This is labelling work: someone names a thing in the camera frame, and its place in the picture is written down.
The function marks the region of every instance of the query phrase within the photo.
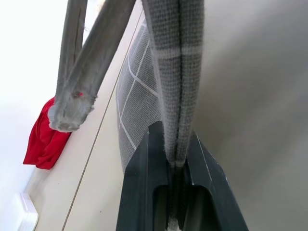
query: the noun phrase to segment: gray surface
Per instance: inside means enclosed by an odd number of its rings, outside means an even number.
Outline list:
[[[207,0],[194,128],[250,231],[308,230],[308,2]]]

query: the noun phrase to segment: gray strap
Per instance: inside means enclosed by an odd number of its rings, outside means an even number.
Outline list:
[[[106,0],[67,81],[50,108],[50,127],[74,131],[86,120],[118,48],[136,0]]]
[[[143,0],[161,104],[167,159],[182,167],[197,99],[203,0]]]
[[[87,0],[69,0],[62,35],[56,96],[62,92],[69,72],[82,49]]]

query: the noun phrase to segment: white wall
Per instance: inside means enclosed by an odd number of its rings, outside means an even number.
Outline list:
[[[103,1],[88,2],[85,38]],[[32,126],[55,94],[66,5],[67,0],[1,2],[0,215],[34,169],[22,162]]]

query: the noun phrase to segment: white grid pattern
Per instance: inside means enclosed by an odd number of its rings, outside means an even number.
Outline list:
[[[139,74],[139,71],[140,71],[140,68],[141,68],[143,59],[144,59],[144,57],[145,57],[145,54],[146,54],[146,52],[147,52],[147,50],[148,50],[148,48],[149,48],[149,45],[150,45],[150,41],[147,42],[147,45],[146,45],[145,50],[144,50],[144,52],[143,52],[143,54],[142,54],[142,58],[141,58],[141,60],[140,60],[140,63],[139,63],[139,66],[138,66],[138,69],[137,69],[136,74],[133,74],[133,72],[132,72],[132,70],[131,70],[131,68],[130,68],[129,54],[128,54],[128,68],[129,68],[130,75],[133,77],[134,81],[133,81],[133,83],[132,83],[132,85],[131,85],[131,87],[130,87],[130,90],[129,90],[129,92],[128,92],[128,95],[127,95],[127,97],[126,97],[126,99],[125,99],[122,112],[120,112],[120,108],[119,108],[119,96],[117,95],[118,113],[119,113],[119,119],[120,119],[120,122],[119,122],[119,123],[120,123],[120,126],[119,126],[119,128],[118,128],[118,133],[120,132],[120,128],[121,128],[121,126],[122,126],[122,128],[123,128],[123,130],[124,130],[124,132],[125,132],[125,134],[126,134],[126,136],[127,136],[127,138],[128,138],[128,140],[129,140],[130,144],[133,146],[134,150],[136,150],[136,145],[134,144],[133,140],[131,139],[129,133],[127,132],[127,130],[126,130],[124,124],[123,124],[122,116],[123,116],[123,112],[124,112],[124,110],[125,110],[125,106],[126,106],[126,103],[127,103],[127,101],[128,101],[128,98],[129,98],[129,96],[130,96],[130,93],[131,93],[131,91],[132,91],[132,89],[133,89],[133,87],[134,87],[136,81],[139,82],[142,86],[144,86],[150,93],[152,93],[153,95],[157,96],[157,92],[156,92],[155,90],[153,90],[152,88],[150,88],[149,86],[147,86],[141,79],[138,78],[138,74]]]

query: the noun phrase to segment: red fabric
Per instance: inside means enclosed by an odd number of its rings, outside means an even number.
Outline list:
[[[41,169],[51,169],[57,162],[70,132],[59,132],[49,127],[48,110],[54,104],[54,98],[43,107],[29,137],[24,165],[35,165]]]

